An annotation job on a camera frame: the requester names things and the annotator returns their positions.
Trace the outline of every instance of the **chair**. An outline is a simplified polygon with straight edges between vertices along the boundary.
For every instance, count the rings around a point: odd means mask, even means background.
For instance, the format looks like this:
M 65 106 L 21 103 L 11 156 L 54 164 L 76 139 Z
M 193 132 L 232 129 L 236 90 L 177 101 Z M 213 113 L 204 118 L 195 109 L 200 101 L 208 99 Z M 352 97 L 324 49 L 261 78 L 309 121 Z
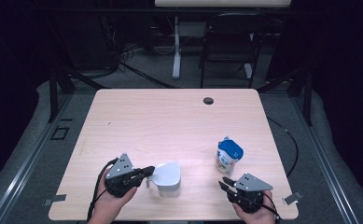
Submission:
M 205 26 L 199 64 L 202 69 L 201 88 L 203 88 L 205 62 L 240 63 L 239 70 L 245 63 L 250 63 L 252 74 L 248 88 L 251 88 L 261 42 L 270 25 L 269 17 L 262 14 L 221 13 L 211 18 Z

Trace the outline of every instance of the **gray floor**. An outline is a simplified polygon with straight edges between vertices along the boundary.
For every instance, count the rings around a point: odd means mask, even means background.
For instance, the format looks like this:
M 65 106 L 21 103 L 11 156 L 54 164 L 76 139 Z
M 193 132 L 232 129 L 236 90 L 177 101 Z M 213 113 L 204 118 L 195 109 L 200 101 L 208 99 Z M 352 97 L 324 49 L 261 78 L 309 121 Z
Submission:
M 173 52 L 159 54 L 156 51 L 135 50 L 129 55 L 132 57 L 126 64 L 180 88 L 199 88 L 199 48 L 189 47 L 187 42 L 182 50 L 181 78 L 178 80 L 172 79 Z M 271 54 L 272 48 L 262 51 L 254 88 L 265 84 L 263 80 Z M 238 71 L 237 67 L 208 67 L 207 74 L 213 78 L 206 81 L 205 88 L 245 88 L 247 82 L 243 80 L 244 71 Z M 94 80 L 118 89 L 160 88 L 122 66 L 116 73 Z M 60 92 L 60 115 L 52 125 L 47 124 L 49 84 L 44 83 L 37 89 L 40 101 L 35 115 L 0 174 L 1 223 L 76 223 L 49 220 L 50 207 L 41 205 L 44 200 L 56 194 L 94 97 L 95 91 L 91 87 L 79 80 L 73 81 L 77 90 L 73 95 Z M 260 95 L 268 118 L 287 128 L 299 147 L 299 159 L 288 180 L 293 191 L 300 190 L 304 195 L 298 204 L 300 215 L 295 220 L 283 220 L 281 223 L 363 223 L 363 189 L 357 184 L 331 141 L 330 128 L 319 96 L 314 94 L 314 126 L 308 127 L 300 116 L 300 100 L 287 97 L 287 86 L 288 84 L 284 83 Z M 295 145 L 284 129 L 271 121 L 269 123 L 287 172 L 295 159 Z M 69 130 L 64 140 L 50 140 L 57 125 Z M 330 169 L 322 165 L 323 156 L 317 153 L 317 148 L 324 151 L 324 159 L 327 160 Z M 328 179 L 331 177 L 328 173 L 335 174 L 336 178 Z M 345 199 L 339 200 L 339 195 L 344 195 Z M 350 207 L 351 213 L 345 213 L 344 207 Z

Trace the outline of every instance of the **black cable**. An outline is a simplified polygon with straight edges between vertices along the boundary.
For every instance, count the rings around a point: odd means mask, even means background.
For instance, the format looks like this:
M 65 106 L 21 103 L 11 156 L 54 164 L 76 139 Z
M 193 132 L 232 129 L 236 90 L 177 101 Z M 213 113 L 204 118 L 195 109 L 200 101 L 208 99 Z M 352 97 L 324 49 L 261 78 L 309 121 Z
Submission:
M 115 73 L 116 71 L 117 71 L 117 68 L 109 68 L 106 71 L 104 71 L 103 73 L 95 74 L 95 75 L 84 75 L 84 77 L 88 77 L 90 79 L 96 79 L 96 78 L 99 78 L 99 77 L 108 77 L 109 75 Z
M 96 182 L 96 186 L 94 187 L 94 193 L 93 193 L 93 199 L 91 200 L 91 205 L 89 206 L 89 211 L 88 211 L 88 217 L 87 217 L 87 222 L 89 222 L 89 220 L 91 220 L 91 214 L 93 213 L 93 209 L 94 209 L 94 204 L 96 203 L 96 201 L 100 198 L 100 196 L 102 196 L 106 190 L 104 190 L 97 198 L 97 190 L 99 188 L 100 185 L 100 180 L 102 179 L 102 175 L 105 172 L 105 169 L 109 166 L 109 165 L 114 165 L 115 162 L 117 162 L 118 158 L 109 161 L 105 167 L 103 167 L 102 171 L 100 172 L 100 174 L 97 177 L 97 182 Z
M 129 59 L 134 56 L 134 51 L 138 49 L 136 44 L 130 44 L 129 46 L 124 47 L 123 51 L 119 55 L 119 61 L 126 63 Z
M 256 205 L 258 205 L 259 207 L 263 207 L 263 208 L 265 208 L 265 209 L 268 209 L 270 212 L 272 212 L 274 215 L 275 215 L 275 217 L 276 217 L 276 220 L 281 220 L 281 217 L 280 217 L 280 215 L 277 213 L 277 209 L 276 209 L 276 205 L 274 205 L 274 202 L 273 202 L 273 200 L 271 199 L 271 197 L 269 197 L 267 194 L 265 194 L 265 193 L 263 193 L 270 201 L 271 201 L 271 203 L 273 204 L 273 208 L 270 208 L 269 206 L 267 206 L 267 205 L 265 205 L 265 204 L 263 204 L 263 203 L 256 203 L 256 202 L 254 202 L 254 201 L 252 201 L 252 200 L 249 200 L 249 199 L 247 199 L 247 198 L 245 198 L 245 197 L 243 197 L 243 196 L 241 196 L 244 200 L 246 200 L 246 201 L 248 201 L 249 203 L 253 203 L 253 204 L 256 204 Z
M 295 155 L 295 160 L 294 163 L 292 164 L 291 169 L 288 171 L 288 173 L 286 173 L 286 177 L 289 177 L 291 175 L 291 173 L 294 171 L 295 166 L 297 165 L 297 161 L 299 158 L 299 154 L 300 154 L 300 149 L 298 148 L 298 143 L 295 140 L 294 136 L 292 136 L 292 134 L 288 131 L 287 128 L 283 127 L 283 125 L 279 124 L 277 121 L 275 121 L 274 119 L 271 119 L 269 117 L 266 117 L 268 120 L 270 120 L 271 122 L 277 124 L 280 128 L 282 128 L 287 134 L 288 136 L 291 138 L 291 140 L 294 142 L 295 145 L 295 151 L 296 151 L 296 155 Z
M 122 62 L 122 61 L 119 61 L 119 63 L 120 63 L 120 64 L 122 64 L 123 66 L 125 66 L 127 69 L 129 69 L 129 70 L 131 70 L 132 72 L 134 72 L 135 74 L 137 74 L 138 76 L 140 76 L 140 77 L 144 77 L 144 78 L 146 78 L 148 81 L 150 81 L 150 82 L 152 82 L 152 83 L 154 83 L 154 84 L 156 84 L 156 85 L 159 85 L 159 86 L 161 86 L 161 87 L 168 88 L 168 89 L 180 89 L 180 88 L 179 88 L 179 87 L 177 87 L 177 86 L 173 86 L 173 85 L 167 84 L 167 83 L 165 83 L 165 82 L 162 82 L 162 81 L 160 81 L 160 80 L 157 80 L 157 79 L 156 79 L 156 78 L 154 78 L 154 77 L 151 77 L 151 76 L 149 76 L 149 75 L 147 75 L 147 74 L 145 74 L 145 73 L 143 73 L 143 72 L 141 72 L 141 71 L 139 71 L 139 70 L 137 70 L 137 69 L 135 69 L 135 68 L 133 68 L 133 67 L 130 67 L 128 64 L 126 64 L 126 63 L 124 63 L 124 62 Z

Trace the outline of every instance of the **wire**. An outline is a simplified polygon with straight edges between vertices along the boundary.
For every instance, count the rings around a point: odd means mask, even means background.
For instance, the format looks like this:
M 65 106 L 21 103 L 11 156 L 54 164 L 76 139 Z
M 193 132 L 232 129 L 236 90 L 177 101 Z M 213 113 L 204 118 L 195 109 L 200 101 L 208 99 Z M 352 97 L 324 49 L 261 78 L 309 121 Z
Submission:
M 269 197 L 266 193 L 263 192 L 263 194 L 271 201 L 271 203 L 273 204 L 273 208 L 270 208 L 269 206 L 263 204 L 263 203 L 256 203 L 252 200 L 249 200 L 243 196 L 240 196 L 241 198 L 243 198 L 244 200 L 248 201 L 249 203 L 253 203 L 258 205 L 259 207 L 263 207 L 265 209 L 268 209 L 270 212 L 272 212 L 275 216 L 276 216 L 276 220 L 281 220 L 280 215 L 277 213 L 277 209 L 276 209 L 276 205 L 274 205 L 273 200 L 271 199 L 271 197 Z
M 294 136 L 292 136 L 292 134 L 288 131 L 288 129 L 283 127 L 283 125 L 281 125 L 280 123 L 278 123 L 274 119 L 271 119 L 269 117 L 266 117 L 266 118 L 268 120 L 270 120 L 271 122 L 277 124 L 280 128 L 282 128 L 288 134 L 288 136 L 291 138 L 291 140 L 294 142 L 296 155 L 295 155 L 295 160 L 294 160 L 294 163 L 292 164 L 291 169 L 288 171 L 288 173 L 286 173 L 286 177 L 289 177 L 291 175 L 291 173 L 294 171 L 295 166 L 297 165 L 297 161 L 298 161 L 299 154 L 300 154 L 300 149 L 298 148 L 297 141 L 295 140 Z
M 175 33 L 175 28 L 173 27 L 173 24 L 170 22 L 169 17 L 166 17 L 167 22 L 169 22 L 170 27 L 172 28 L 173 34 Z
M 108 77 L 109 75 L 115 73 L 117 71 L 117 68 L 109 68 L 107 69 L 106 71 L 104 71 L 103 73 L 100 73 L 100 74 L 95 74 L 95 75 L 84 75 L 84 77 L 88 77 L 90 79 L 96 79 L 96 78 L 99 78 L 99 77 Z
M 152 82 L 152 83 L 154 83 L 154 84 L 156 84 L 156 85 L 158 85 L 158 86 L 160 86 L 160 87 L 164 87 L 164 88 L 168 88 L 168 89 L 180 89 L 179 87 L 177 87 L 177 86 L 174 86 L 174 85 L 170 85 L 170 84 L 167 84 L 167 83 L 165 83 L 165 82 L 162 82 L 162 81 L 160 81 L 160 80 L 157 80 L 156 78 L 154 78 L 154 77 L 151 77 L 151 76 L 149 76 L 149 75 L 147 75 L 147 74 L 145 74 L 145 73 L 143 73 L 143 72 L 141 72 L 141 71 L 139 71 L 139 70 L 137 70 L 137 69 L 135 69 L 135 68 L 133 68 L 133 67 L 130 67 L 128 64 L 126 64 L 126 63 L 124 63 L 124 62 L 122 62 L 122 61 L 119 61 L 119 63 L 120 64 L 122 64 L 123 66 L 125 66 L 127 69 L 129 69 L 129 70 L 131 70 L 132 72 L 134 72 L 135 74 L 137 74 L 138 76 L 140 76 L 140 77 L 144 77 L 144 78 L 146 78 L 148 81 L 150 81 L 150 82 Z
M 170 48 L 169 50 L 167 50 L 166 52 L 161 52 L 159 49 L 164 49 L 164 48 Z M 173 51 L 173 49 L 175 49 L 175 45 L 169 46 L 169 47 L 154 47 L 153 48 L 157 53 L 165 55 L 168 53 L 171 53 Z
M 89 220 L 91 220 L 91 214 L 93 213 L 93 209 L 94 209 L 94 204 L 97 202 L 97 200 L 100 198 L 100 196 L 102 196 L 106 190 L 104 190 L 97 198 L 97 190 L 99 189 L 99 185 L 100 185 L 100 180 L 102 179 L 102 175 L 105 172 L 105 169 L 109 166 L 109 165 L 114 165 L 115 162 L 117 162 L 118 158 L 109 161 L 105 167 L 103 167 L 102 171 L 100 172 L 100 174 L 97 177 L 97 181 L 96 181 L 96 186 L 94 187 L 94 192 L 93 192 L 93 199 L 91 200 L 91 205 L 89 206 L 89 210 L 88 210 L 88 217 L 87 217 L 87 222 L 89 222 Z

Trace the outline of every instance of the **wooden table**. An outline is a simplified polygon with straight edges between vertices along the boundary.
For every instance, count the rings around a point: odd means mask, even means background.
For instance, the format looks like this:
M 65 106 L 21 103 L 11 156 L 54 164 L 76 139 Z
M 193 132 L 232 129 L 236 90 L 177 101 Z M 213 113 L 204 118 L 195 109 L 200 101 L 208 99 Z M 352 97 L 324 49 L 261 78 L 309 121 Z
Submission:
M 49 217 L 86 219 L 97 175 L 126 152 L 136 168 L 178 162 L 181 195 L 161 198 L 143 183 L 118 220 L 239 219 L 218 185 L 224 175 L 215 167 L 216 149 L 225 136 L 244 149 L 227 177 L 248 172 L 271 184 L 280 216 L 297 217 L 297 206 L 282 202 L 291 190 L 258 93 L 241 89 L 97 91 L 57 192 L 66 199 L 52 204 Z

